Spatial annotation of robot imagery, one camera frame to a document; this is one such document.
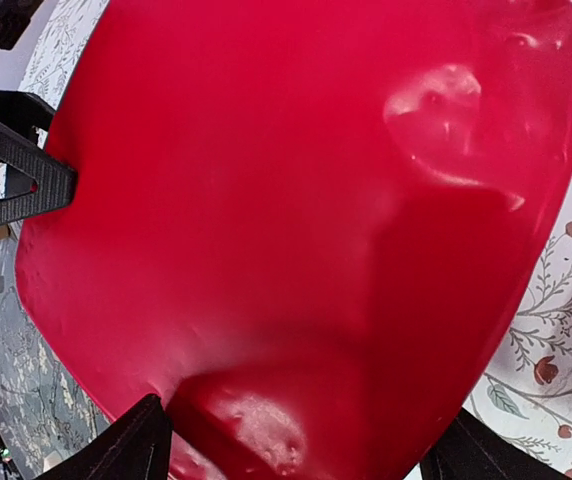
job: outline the red object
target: red object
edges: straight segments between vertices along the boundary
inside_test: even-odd
[[[572,6],[112,0],[47,149],[20,295],[108,415],[161,394],[180,479],[399,479],[569,184]]]

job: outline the red vinyl cushion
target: red vinyl cushion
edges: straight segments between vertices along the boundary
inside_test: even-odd
[[[112,0],[47,150],[19,293],[104,412],[160,394],[180,479],[399,479],[570,181],[572,6]]]

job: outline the glossy red surface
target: glossy red surface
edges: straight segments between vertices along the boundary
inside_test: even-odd
[[[105,412],[161,394],[181,479],[400,479],[570,181],[572,6],[112,0],[47,149],[18,286]]]

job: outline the red cushion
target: red cushion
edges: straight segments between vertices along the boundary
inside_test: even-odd
[[[572,6],[112,0],[47,149],[18,287],[109,416],[170,402],[181,479],[398,479],[570,181]]]

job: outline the floral pattern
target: floral pattern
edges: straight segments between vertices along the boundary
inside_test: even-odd
[[[60,1],[23,89],[58,105],[106,3]],[[26,363],[24,380],[40,372],[42,362],[55,361],[45,344],[35,345],[38,361]],[[61,405],[70,408],[78,387],[55,365],[52,385],[59,385]],[[9,399],[19,381],[2,378]],[[515,320],[465,406],[506,441],[572,478],[572,184]],[[418,472],[409,478],[419,478]]]

